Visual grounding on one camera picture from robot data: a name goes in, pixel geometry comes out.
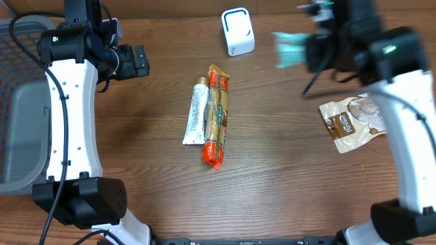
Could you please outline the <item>teal snack packet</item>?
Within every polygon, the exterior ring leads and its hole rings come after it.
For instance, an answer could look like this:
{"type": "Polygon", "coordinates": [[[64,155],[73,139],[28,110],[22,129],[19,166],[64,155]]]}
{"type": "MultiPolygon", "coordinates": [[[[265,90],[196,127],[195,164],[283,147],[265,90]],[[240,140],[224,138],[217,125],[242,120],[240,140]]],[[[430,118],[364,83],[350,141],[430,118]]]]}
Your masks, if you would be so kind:
{"type": "Polygon", "coordinates": [[[276,68],[285,69],[306,62],[306,39],[309,33],[273,32],[275,51],[277,54],[276,68]]]}

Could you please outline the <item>beige pouch bag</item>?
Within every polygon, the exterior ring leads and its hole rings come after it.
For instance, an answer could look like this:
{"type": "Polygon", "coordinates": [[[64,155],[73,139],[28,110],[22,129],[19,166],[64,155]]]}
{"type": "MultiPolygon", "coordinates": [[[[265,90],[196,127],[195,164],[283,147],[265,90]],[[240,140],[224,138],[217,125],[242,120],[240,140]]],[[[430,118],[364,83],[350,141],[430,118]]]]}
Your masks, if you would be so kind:
{"type": "Polygon", "coordinates": [[[366,93],[325,103],[319,107],[319,112],[341,154],[355,150],[386,133],[379,107],[366,93]]]}

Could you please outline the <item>orange spaghetti packet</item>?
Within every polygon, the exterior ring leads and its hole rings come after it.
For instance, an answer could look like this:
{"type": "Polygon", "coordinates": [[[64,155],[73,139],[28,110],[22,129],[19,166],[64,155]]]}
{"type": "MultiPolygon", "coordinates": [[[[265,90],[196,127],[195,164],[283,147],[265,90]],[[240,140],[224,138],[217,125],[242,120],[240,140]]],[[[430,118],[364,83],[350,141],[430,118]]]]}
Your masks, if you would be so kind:
{"type": "Polygon", "coordinates": [[[209,93],[206,104],[205,143],[202,160],[220,170],[228,125],[228,80],[230,75],[212,64],[208,69],[209,93]]]}

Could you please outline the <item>white tube with gold cap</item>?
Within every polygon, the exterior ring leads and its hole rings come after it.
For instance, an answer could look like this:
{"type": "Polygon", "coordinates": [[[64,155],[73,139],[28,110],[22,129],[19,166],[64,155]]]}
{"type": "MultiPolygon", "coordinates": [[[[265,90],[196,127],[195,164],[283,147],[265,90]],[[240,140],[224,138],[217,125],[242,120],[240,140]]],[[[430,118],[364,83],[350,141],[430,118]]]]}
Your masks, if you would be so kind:
{"type": "Polygon", "coordinates": [[[193,87],[183,145],[203,145],[205,142],[204,115],[208,101],[208,92],[208,79],[199,77],[193,87]]]}

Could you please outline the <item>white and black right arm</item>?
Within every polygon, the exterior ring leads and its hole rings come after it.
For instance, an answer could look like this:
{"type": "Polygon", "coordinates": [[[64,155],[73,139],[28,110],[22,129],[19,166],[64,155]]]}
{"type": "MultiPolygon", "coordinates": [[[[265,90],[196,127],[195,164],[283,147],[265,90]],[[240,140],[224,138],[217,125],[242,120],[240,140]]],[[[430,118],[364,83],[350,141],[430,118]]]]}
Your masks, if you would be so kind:
{"type": "Polygon", "coordinates": [[[386,30],[372,1],[310,1],[319,25],[306,41],[315,76],[332,69],[358,78],[379,107],[396,165],[399,196],[371,206],[368,221],[335,244],[406,244],[435,233],[435,100],[422,41],[410,27],[386,30]]]}

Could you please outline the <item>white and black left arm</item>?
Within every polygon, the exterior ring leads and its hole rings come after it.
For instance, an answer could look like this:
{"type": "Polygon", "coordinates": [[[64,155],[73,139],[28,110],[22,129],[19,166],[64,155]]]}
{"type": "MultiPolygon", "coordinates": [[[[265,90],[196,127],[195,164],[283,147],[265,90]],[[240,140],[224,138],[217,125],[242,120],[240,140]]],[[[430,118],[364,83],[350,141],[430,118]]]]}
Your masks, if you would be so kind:
{"type": "Polygon", "coordinates": [[[95,139],[97,85],[149,74],[142,46],[119,44],[119,22],[98,1],[66,1],[65,20],[37,45],[51,100],[46,181],[32,188],[49,219],[87,229],[114,244],[152,244],[150,228],[127,207],[122,180],[107,178],[95,139]]]}

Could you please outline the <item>white barcode scanner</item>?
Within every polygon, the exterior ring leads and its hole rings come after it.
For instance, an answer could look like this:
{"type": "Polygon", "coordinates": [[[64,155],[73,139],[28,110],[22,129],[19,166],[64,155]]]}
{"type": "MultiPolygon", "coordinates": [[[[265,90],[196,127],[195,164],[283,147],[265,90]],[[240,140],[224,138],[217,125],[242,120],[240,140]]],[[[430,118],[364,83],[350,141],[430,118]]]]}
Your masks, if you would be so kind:
{"type": "Polygon", "coordinates": [[[230,56],[247,54],[255,48],[250,14],[244,7],[226,10],[221,15],[225,41],[230,56]]]}

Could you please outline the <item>dark grey plastic basket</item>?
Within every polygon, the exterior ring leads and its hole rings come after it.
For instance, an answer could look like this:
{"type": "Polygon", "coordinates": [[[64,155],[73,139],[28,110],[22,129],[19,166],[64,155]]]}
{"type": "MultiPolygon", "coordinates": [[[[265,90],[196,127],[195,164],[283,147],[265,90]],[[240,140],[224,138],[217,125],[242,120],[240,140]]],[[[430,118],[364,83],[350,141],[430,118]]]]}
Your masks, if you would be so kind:
{"type": "Polygon", "coordinates": [[[26,195],[44,182],[50,152],[50,92],[44,71],[1,20],[1,194],[26,195]]]}

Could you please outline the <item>black mounting rail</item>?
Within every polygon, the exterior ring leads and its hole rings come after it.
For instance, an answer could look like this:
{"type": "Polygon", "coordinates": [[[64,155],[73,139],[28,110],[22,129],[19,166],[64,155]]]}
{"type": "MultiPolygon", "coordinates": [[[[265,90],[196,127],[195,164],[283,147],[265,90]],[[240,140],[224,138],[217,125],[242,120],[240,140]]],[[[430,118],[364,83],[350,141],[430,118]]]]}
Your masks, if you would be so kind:
{"type": "Polygon", "coordinates": [[[150,245],[338,245],[336,237],[307,236],[300,239],[190,240],[188,238],[152,238],[150,245]]]}

